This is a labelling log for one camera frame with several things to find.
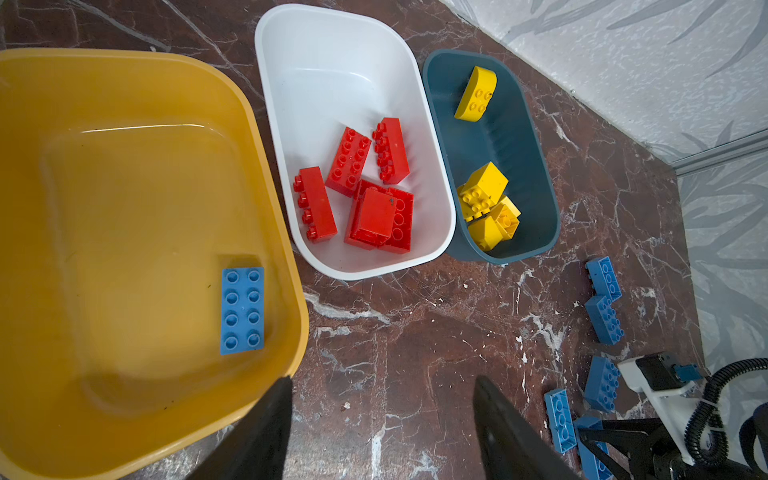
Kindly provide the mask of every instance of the red building block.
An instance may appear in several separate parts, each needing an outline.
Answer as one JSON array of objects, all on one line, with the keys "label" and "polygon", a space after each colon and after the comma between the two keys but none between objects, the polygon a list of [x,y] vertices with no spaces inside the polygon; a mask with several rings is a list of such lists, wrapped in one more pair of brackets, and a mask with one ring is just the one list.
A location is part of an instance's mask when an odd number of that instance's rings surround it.
[{"label": "red building block", "polygon": [[373,250],[389,239],[396,214],[396,199],[386,192],[385,188],[367,180],[360,181],[353,195],[345,243]]},{"label": "red building block", "polygon": [[304,209],[301,220],[309,225],[306,238],[318,243],[336,235],[338,230],[320,167],[299,170],[293,181],[293,190],[299,194],[299,207]]},{"label": "red building block", "polygon": [[376,141],[373,150],[379,154],[379,159],[376,161],[379,165],[379,178],[384,184],[399,184],[411,173],[406,146],[402,141],[400,120],[397,118],[382,120],[373,132],[373,140]]},{"label": "red building block", "polygon": [[387,189],[395,201],[395,216],[392,221],[392,236],[379,247],[393,253],[411,251],[411,227],[413,226],[413,194],[394,187]]},{"label": "red building block", "polygon": [[339,150],[333,158],[333,165],[326,179],[326,187],[351,197],[357,190],[362,168],[366,164],[370,149],[370,138],[347,127],[341,137]]}]

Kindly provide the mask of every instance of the plastic container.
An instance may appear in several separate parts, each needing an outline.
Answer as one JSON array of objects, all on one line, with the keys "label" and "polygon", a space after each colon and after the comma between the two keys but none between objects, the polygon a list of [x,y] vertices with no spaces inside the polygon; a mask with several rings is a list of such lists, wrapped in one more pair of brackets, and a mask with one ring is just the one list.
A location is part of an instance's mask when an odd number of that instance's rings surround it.
[{"label": "plastic container", "polygon": [[[256,28],[256,53],[293,240],[310,265],[358,280],[428,262],[448,246],[455,209],[419,68],[408,45],[382,22],[304,5],[269,10]],[[352,199],[328,190],[339,234],[310,243],[293,176],[319,166],[327,177],[344,127],[371,137],[384,117],[400,119],[411,174],[397,188],[415,196],[409,253],[344,243]],[[362,176],[381,184],[376,154]]]},{"label": "plastic container", "polygon": [[[0,52],[0,472],[120,478],[244,415],[309,331],[253,111],[180,55]],[[265,347],[222,356],[221,272]]]},{"label": "plastic container", "polygon": [[[479,121],[457,120],[453,115],[476,65],[496,73],[496,90]],[[457,260],[484,260],[501,265],[551,249],[560,235],[560,210],[525,96],[515,76],[493,57],[438,50],[427,57],[423,78],[458,214],[448,254]],[[469,235],[456,187],[489,161],[509,179],[504,193],[522,215],[511,240],[483,252]]]}]

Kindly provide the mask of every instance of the yellow block stud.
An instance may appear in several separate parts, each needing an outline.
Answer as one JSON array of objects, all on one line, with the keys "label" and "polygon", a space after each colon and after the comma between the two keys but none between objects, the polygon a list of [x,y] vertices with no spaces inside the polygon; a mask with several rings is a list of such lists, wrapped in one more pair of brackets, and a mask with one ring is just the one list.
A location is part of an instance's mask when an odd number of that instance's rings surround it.
[{"label": "yellow block stud", "polygon": [[510,240],[520,224],[520,220],[517,219],[515,213],[510,210],[507,204],[502,202],[499,202],[491,209],[490,218],[496,222],[496,226],[502,234],[502,240]]},{"label": "yellow block stud", "polygon": [[[456,192],[462,191],[462,188],[464,188],[464,185],[460,186],[456,189]],[[475,218],[480,218],[486,213],[490,212],[490,208],[486,208],[485,210],[481,210],[479,212],[475,212],[472,207],[470,207],[464,200],[461,198],[461,194],[459,194],[458,198],[458,204],[462,206],[462,217],[464,217],[465,222],[471,222]]]},{"label": "yellow block stud", "polygon": [[483,217],[474,223],[470,223],[467,229],[475,244],[484,252],[492,250],[504,238],[496,225],[496,220],[493,220],[491,217]]},{"label": "yellow block stud", "polygon": [[496,74],[485,68],[475,67],[454,117],[466,121],[480,120],[495,89]]},{"label": "yellow block stud", "polygon": [[509,207],[509,210],[512,210],[512,214],[515,215],[515,217],[520,217],[521,213],[520,210],[515,206],[515,204],[512,203],[512,200],[509,200],[509,197],[506,195],[502,195],[500,199],[498,199],[498,202],[500,204],[504,204],[507,207]]},{"label": "yellow block stud", "polygon": [[492,163],[476,170],[467,183],[459,187],[458,197],[467,203],[473,212],[481,213],[493,207],[504,194],[507,177]]}]

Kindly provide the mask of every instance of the blue connector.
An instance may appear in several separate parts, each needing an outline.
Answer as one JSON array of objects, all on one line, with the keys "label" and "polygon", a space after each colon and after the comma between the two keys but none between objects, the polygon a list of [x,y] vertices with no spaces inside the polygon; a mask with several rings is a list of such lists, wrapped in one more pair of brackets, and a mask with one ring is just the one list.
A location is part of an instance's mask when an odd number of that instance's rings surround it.
[{"label": "blue connector", "polygon": [[621,323],[616,318],[616,310],[611,307],[611,301],[605,295],[595,295],[584,304],[587,309],[589,319],[592,320],[592,326],[598,335],[600,343],[606,345],[616,345],[624,331],[621,329]]},{"label": "blue connector", "polygon": [[221,273],[221,355],[264,348],[264,269]]},{"label": "blue connector", "polygon": [[608,257],[598,258],[587,262],[589,277],[592,279],[592,286],[598,295],[605,295],[611,303],[621,298],[621,289],[616,280],[614,266],[611,265],[611,259]]},{"label": "blue connector", "polygon": [[[574,422],[574,427],[577,431],[579,429],[602,430],[603,421],[595,417],[584,416]],[[589,451],[585,444],[581,443],[578,435],[576,435],[576,439],[578,440],[578,456],[581,457],[581,469],[587,480],[608,480],[612,477],[611,471],[594,456],[594,453]],[[608,446],[605,445],[605,442],[598,442],[598,447],[603,452],[608,453]]]},{"label": "blue connector", "polygon": [[549,431],[552,432],[554,449],[566,453],[576,446],[576,434],[571,409],[568,407],[568,394],[565,389],[556,389],[544,394],[549,417]]},{"label": "blue connector", "polygon": [[685,383],[695,382],[703,378],[701,372],[699,372],[699,366],[695,363],[691,363],[690,365],[675,365],[674,372],[677,374],[677,378]]},{"label": "blue connector", "polygon": [[593,409],[606,413],[613,412],[616,410],[614,400],[616,389],[619,388],[620,376],[621,372],[612,361],[601,356],[593,356],[584,400],[587,400]]}]

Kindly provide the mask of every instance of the marble countertop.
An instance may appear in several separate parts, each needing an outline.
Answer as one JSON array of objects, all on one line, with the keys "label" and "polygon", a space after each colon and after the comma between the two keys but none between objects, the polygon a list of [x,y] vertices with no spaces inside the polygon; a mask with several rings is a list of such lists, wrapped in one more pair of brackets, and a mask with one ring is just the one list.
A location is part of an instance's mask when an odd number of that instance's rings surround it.
[{"label": "marble countertop", "polygon": [[[248,97],[279,184],[253,31],[264,0],[0,0],[0,48],[170,51],[229,75]],[[324,276],[297,253],[310,340],[294,377],[285,478],[482,478],[472,419],[475,376],[489,376],[546,442],[543,394],[565,387],[574,415],[593,355],[668,349],[703,365],[677,180],[567,92],[437,0],[308,2],[394,28],[421,65],[437,48],[502,60],[525,90],[561,209],[547,253],[492,266],[442,255],[356,282]],[[611,257],[626,337],[597,342],[584,264]],[[623,383],[619,419],[652,413]],[[128,478],[183,478],[219,432]],[[578,470],[575,450],[564,460]]]}]

